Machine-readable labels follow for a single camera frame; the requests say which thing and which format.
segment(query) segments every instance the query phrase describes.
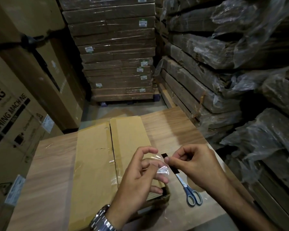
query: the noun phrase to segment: hand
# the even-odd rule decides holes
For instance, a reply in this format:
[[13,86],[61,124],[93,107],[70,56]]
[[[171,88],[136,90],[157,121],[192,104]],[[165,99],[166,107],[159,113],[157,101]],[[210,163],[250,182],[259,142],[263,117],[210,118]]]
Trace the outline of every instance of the hand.
[[183,171],[196,185],[207,192],[221,190],[228,183],[214,151],[206,144],[189,144],[180,147],[165,163]]
[[168,183],[168,178],[162,174],[157,174],[158,169],[165,166],[162,161],[150,158],[143,159],[144,154],[149,152],[157,154],[158,150],[150,146],[139,147],[136,150],[124,172],[115,198],[105,215],[117,230],[122,229],[131,215],[142,207],[150,192],[163,193],[161,188],[151,185],[153,179],[165,184]]

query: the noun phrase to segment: scissors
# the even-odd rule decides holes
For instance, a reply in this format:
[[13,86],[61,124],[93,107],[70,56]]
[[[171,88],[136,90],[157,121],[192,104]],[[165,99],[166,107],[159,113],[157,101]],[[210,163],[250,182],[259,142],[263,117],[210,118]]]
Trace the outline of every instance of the scissors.
[[202,204],[202,197],[199,194],[199,192],[196,190],[193,190],[191,187],[189,187],[189,185],[186,184],[178,174],[176,174],[176,176],[184,188],[184,191],[186,194],[186,202],[187,202],[188,206],[194,207],[196,204],[198,206],[200,206]]

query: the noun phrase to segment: person's left hand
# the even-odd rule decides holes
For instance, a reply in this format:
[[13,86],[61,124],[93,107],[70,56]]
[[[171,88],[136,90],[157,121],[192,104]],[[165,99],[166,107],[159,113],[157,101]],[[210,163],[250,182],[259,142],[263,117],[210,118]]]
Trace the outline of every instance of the person's left hand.
[[141,208],[150,192],[163,193],[161,188],[151,185],[153,179],[168,183],[167,177],[157,174],[158,169],[166,165],[164,162],[150,158],[143,159],[144,154],[149,152],[157,154],[158,150],[151,146],[139,147],[136,150],[105,214],[108,221],[117,230],[121,230],[131,215]]

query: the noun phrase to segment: wooden table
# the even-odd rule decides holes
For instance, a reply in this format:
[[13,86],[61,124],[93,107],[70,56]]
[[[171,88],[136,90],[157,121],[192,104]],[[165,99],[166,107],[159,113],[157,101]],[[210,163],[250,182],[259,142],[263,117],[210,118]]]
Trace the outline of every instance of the wooden table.
[[[181,145],[207,143],[179,107],[143,115],[141,119],[152,146],[159,153],[172,155]],[[40,142],[8,231],[67,230],[76,144],[77,132]],[[217,158],[232,184],[252,202],[246,189],[218,155]],[[205,191],[201,192],[202,206],[188,207],[185,192],[172,172],[169,179],[171,198],[166,209],[145,217],[147,226],[136,221],[123,230],[182,231],[226,213]]]

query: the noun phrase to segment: forearm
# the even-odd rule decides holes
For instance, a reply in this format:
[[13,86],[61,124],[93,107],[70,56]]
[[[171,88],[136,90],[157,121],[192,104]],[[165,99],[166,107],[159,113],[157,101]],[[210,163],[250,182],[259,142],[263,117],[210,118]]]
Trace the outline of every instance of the forearm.
[[251,230],[279,230],[273,223],[268,221],[244,200],[228,180],[225,180],[224,188],[222,190],[217,191],[214,189],[208,193],[227,211],[227,213],[237,217]]

